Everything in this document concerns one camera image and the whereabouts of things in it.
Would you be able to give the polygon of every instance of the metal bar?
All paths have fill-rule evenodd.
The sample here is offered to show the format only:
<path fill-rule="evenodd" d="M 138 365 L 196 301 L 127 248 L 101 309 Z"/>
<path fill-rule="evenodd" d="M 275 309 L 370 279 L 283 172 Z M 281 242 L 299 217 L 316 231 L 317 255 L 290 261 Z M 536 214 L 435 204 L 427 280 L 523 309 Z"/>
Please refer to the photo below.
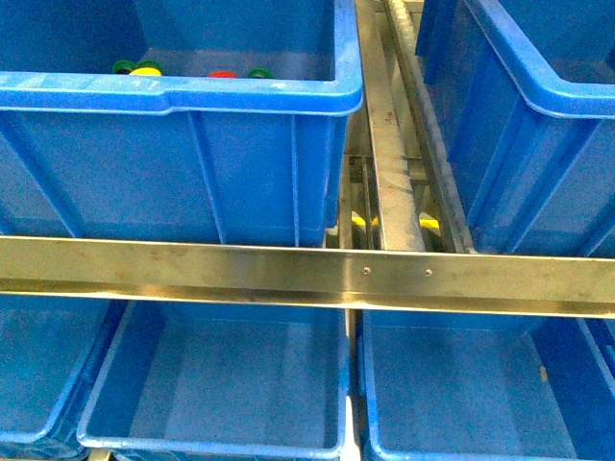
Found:
<path fill-rule="evenodd" d="M 472 237 L 465 227 L 461 201 L 456 190 L 451 166 L 446 161 L 442 135 L 439 132 L 430 97 L 423 84 L 418 60 L 414 56 L 416 38 L 403 0 L 382 0 L 395 42 L 398 64 L 406 89 L 406 98 L 428 174 L 433 179 L 432 192 L 442 210 L 445 236 L 452 250 L 473 252 Z"/>
<path fill-rule="evenodd" d="M 374 9 L 370 0 L 357 0 L 356 3 L 365 104 L 377 181 L 381 248 L 424 251 Z"/>
<path fill-rule="evenodd" d="M 615 259 L 0 237 L 0 292 L 611 317 Z"/>
<path fill-rule="evenodd" d="M 337 236 L 341 250 L 353 248 L 353 208 L 350 190 L 350 158 L 342 159 L 342 179 L 339 185 Z"/>

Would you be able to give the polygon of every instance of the bin wall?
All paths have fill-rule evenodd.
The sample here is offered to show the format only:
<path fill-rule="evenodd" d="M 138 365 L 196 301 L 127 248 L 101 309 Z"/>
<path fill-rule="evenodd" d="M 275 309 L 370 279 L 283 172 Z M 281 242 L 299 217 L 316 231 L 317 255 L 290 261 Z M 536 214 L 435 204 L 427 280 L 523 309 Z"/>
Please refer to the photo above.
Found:
<path fill-rule="evenodd" d="M 0 232 L 319 246 L 347 117 L 0 114 Z"/>

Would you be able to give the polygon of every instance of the plastic bin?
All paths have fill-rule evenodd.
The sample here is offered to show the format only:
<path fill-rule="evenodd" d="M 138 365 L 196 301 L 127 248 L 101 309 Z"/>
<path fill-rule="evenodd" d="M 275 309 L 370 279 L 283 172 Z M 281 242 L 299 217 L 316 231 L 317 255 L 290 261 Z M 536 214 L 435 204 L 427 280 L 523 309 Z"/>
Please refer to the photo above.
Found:
<path fill-rule="evenodd" d="M 479 251 L 615 256 L 614 15 L 427 0 L 417 54 Z"/>
<path fill-rule="evenodd" d="M 124 304 L 0 296 L 0 458 L 83 459 L 75 436 Z"/>
<path fill-rule="evenodd" d="M 135 461 L 337 459 L 343 319 L 333 309 L 133 304 L 78 438 Z"/>
<path fill-rule="evenodd" d="M 369 460 L 615 459 L 615 379 L 580 319 L 366 312 Z"/>
<path fill-rule="evenodd" d="M 24 0 L 1 13 L 0 232 L 322 244 L 362 101 L 352 0 Z M 142 59 L 164 76 L 111 75 Z M 248 79 L 255 67 L 277 80 Z M 219 70 L 246 78 L 206 78 Z"/>

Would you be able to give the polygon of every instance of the metal rail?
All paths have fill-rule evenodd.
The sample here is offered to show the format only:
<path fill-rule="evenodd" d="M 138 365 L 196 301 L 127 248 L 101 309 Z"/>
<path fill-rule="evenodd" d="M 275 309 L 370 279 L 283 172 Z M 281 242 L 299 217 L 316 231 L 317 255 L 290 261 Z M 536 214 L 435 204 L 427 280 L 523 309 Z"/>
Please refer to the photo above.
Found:
<path fill-rule="evenodd" d="M 0 238 L 0 292 L 605 316 L 615 260 Z"/>

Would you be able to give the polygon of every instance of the bottle cap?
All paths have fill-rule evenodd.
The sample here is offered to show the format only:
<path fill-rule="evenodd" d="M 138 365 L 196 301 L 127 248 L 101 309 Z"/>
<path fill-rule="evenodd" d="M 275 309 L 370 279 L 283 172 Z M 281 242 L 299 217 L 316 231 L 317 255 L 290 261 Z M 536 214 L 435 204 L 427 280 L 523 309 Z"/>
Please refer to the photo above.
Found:
<path fill-rule="evenodd" d="M 215 72 L 211 72 L 208 77 L 212 77 L 213 79 L 236 79 L 237 74 L 231 72 L 230 70 L 217 70 Z"/>
<path fill-rule="evenodd" d="M 248 74 L 248 78 L 250 79 L 273 79 L 273 74 L 269 72 L 267 69 L 263 69 L 262 67 L 257 67 L 256 69 L 252 69 Z"/>

